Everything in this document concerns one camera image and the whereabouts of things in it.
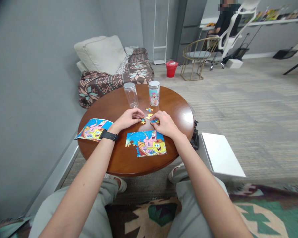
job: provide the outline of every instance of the table top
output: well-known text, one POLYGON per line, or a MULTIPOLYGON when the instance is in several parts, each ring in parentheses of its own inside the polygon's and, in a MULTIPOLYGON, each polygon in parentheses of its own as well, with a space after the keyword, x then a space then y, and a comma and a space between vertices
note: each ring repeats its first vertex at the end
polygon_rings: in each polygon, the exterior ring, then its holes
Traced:
MULTIPOLYGON (((136 85, 139 108, 147 116, 149 113, 166 111, 175 124, 190 140, 194 131, 194 118, 189 104, 175 91, 166 87, 160 87, 160 102, 157 107, 149 104, 149 89, 147 84, 136 85)), ((84 114, 79 127, 80 132, 87 122, 92 118, 106 119, 115 122, 127 109, 130 109, 124 89, 116 89, 99 100, 97 100, 84 114)), ((117 176, 139 176, 152 173, 170 164, 178 156, 175 144, 171 138, 164 136, 167 153, 164 155, 137 157, 137 149, 134 146, 125 147, 127 133, 138 131, 151 131, 154 127, 150 120, 145 124, 141 122, 122 130, 115 146, 108 165, 107 173, 117 176)), ((79 148, 85 159, 88 159, 98 142, 78 139, 79 148)))

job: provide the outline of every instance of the hand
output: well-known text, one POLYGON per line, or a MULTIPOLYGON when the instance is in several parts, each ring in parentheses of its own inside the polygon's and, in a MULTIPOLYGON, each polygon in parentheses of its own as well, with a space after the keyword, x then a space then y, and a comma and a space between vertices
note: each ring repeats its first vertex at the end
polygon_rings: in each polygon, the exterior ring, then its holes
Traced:
POLYGON ((145 117, 143 111, 139 108, 133 108, 125 111, 108 129, 109 132, 118 134, 121 130, 126 129, 145 117))
POLYGON ((153 127, 157 132, 169 136, 171 139, 176 137, 177 135, 182 134, 182 132, 178 129, 176 124, 171 119, 170 115, 168 115, 165 111, 158 111, 155 113, 150 120, 160 120, 160 125, 157 123, 152 123, 153 127))

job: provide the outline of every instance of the couch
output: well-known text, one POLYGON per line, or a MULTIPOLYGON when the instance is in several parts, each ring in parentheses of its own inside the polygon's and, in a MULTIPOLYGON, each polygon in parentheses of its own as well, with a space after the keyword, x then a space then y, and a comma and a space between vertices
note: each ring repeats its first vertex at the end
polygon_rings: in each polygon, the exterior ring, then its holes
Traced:
POLYGON ((74 45, 81 59, 82 77, 78 84, 79 103, 88 109, 105 94, 124 83, 148 84, 154 77, 145 48, 128 55, 118 36, 94 37, 74 45))

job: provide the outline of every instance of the carpet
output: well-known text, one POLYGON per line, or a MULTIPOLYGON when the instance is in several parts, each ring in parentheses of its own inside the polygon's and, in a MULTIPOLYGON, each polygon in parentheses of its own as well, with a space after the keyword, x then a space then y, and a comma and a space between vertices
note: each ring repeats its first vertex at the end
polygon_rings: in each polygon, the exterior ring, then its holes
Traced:
MULTIPOLYGON (((253 237, 298 237, 298 193, 246 184, 230 194, 253 237)), ((167 237, 182 207, 177 198, 106 207, 113 237, 167 237)))
MULTIPOLYGON (((243 182, 269 186, 298 185, 298 57, 246 59, 240 69, 203 69, 204 80, 186 82, 178 67, 174 78, 166 77, 165 65, 153 65, 155 80, 187 100, 199 132, 225 135, 247 178, 243 182)), ((167 181, 176 159, 152 174, 124 178, 127 191, 116 204, 139 204, 176 196, 167 181)), ((71 184, 84 165, 77 156, 63 186, 71 184)))

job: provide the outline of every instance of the sneaker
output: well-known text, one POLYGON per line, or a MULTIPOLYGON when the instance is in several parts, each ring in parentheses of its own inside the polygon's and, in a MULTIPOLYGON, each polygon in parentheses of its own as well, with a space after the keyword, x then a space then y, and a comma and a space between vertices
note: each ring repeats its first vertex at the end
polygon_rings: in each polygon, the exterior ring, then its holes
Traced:
POLYGON ((127 189, 127 183, 126 183, 124 180, 122 180, 122 179, 121 179, 120 177, 118 177, 118 176, 110 175, 110 174, 108 174, 108 173, 105 173, 104 179, 114 179, 114 178, 118 178, 119 181, 120 181, 120 187, 119 187, 119 189, 118 189, 118 193, 123 193, 123 192, 125 192, 126 189, 127 189))
POLYGON ((182 162, 181 164, 179 164, 178 166, 175 166, 172 170, 171 170, 171 172, 168 174, 168 179, 169 179, 169 181, 172 183, 172 184, 175 184, 175 181, 173 180, 173 171, 175 170, 175 169, 177 169, 177 168, 180 168, 181 166, 183 166, 184 165, 184 163, 182 162))

